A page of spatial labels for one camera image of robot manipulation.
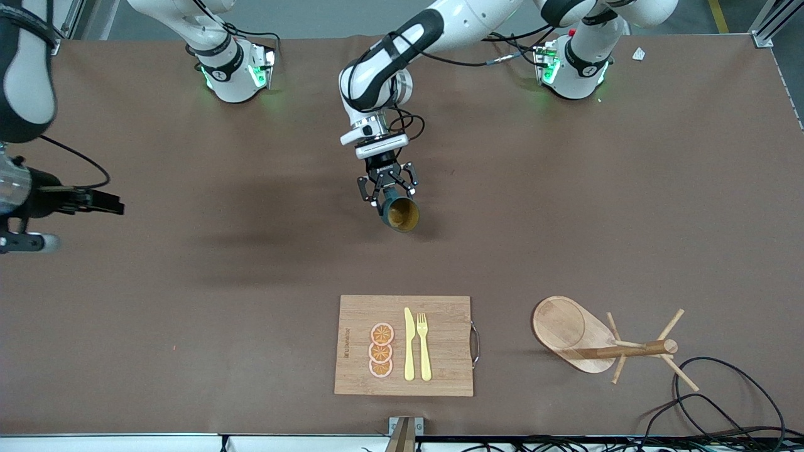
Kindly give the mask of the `dark green ribbed cup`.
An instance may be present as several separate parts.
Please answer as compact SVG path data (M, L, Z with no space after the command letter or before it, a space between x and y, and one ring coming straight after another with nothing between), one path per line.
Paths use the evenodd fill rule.
M399 194L394 188L382 190L379 216L388 227L402 234L413 231L420 221L420 211L414 198Z

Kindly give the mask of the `brown table cover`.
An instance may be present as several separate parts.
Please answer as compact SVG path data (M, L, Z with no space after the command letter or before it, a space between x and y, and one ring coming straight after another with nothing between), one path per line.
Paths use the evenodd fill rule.
M342 67L368 37L283 43L276 90L227 105L179 42L64 43L49 135L97 160L123 217L52 215L54 254L0 257L0 434L637 434L660 358L619 384L554 357L539 301L610 311L627 341L675 312L677 360L741 367L804 432L804 132L770 50L623 38L595 97L523 61L419 59L407 107L419 226L359 197ZM636 48L645 60L632 60ZM473 397L334 393L344 294L469 296Z

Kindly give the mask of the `white table edge rail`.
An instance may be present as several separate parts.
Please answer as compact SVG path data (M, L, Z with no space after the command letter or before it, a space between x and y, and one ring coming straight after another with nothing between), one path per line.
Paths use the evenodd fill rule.
M379 435L0 435L0 452L393 452ZM746 444L701 438L420 436L411 452L804 452L804 438Z

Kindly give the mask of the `yellow plastic knife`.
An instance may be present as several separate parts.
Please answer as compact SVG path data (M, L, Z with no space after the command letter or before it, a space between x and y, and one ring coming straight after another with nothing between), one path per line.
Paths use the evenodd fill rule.
M405 381L412 381L415 378L415 363L413 353L413 340L416 337L416 323L413 313L408 307L404 308L405 316Z

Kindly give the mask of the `bamboo cutting board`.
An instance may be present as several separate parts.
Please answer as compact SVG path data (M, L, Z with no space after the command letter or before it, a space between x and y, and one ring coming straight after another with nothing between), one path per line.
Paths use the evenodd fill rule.
M420 375L420 338L413 340L415 378L405 381L405 316L408 307L425 313L433 377ZM391 324L393 343L371 343L377 323ZM338 346L334 365L334 392L376 397L472 397L474 365L473 323L468 296L342 295L339 306Z

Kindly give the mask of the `yellow plastic fork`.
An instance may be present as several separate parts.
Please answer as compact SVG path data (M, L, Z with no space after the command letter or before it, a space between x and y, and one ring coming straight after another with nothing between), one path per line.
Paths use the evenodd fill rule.
M430 349L428 349L428 321L425 313L416 314L416 329L420 338L420 375L422 380L428 382L433 378L433 370L430 363Z

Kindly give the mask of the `wooden cup tree stand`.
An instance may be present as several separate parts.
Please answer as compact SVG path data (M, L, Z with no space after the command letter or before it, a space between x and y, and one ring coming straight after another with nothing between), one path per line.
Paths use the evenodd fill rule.
M654 340L631 342L623 340L611 312L602 321L571 298L551 296L535 306L531 328L549 352L578 371L599 374L613 369L611 382L618 384L629 358L660 358L675 377L698 392L700 386L675 363L678 344L670 337L684 314L685 309L678 309Z

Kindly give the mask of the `aluminium frame post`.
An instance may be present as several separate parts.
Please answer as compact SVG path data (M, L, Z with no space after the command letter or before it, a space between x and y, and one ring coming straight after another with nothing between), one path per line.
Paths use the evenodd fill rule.
M804 8L804 0L766 0L749 27L756 48L772 48L772 38L795 14Z
M51 24L57 34L57 45L51 50L55 57L64 40L78 37L80 15L86 0L49 0L52 4Z

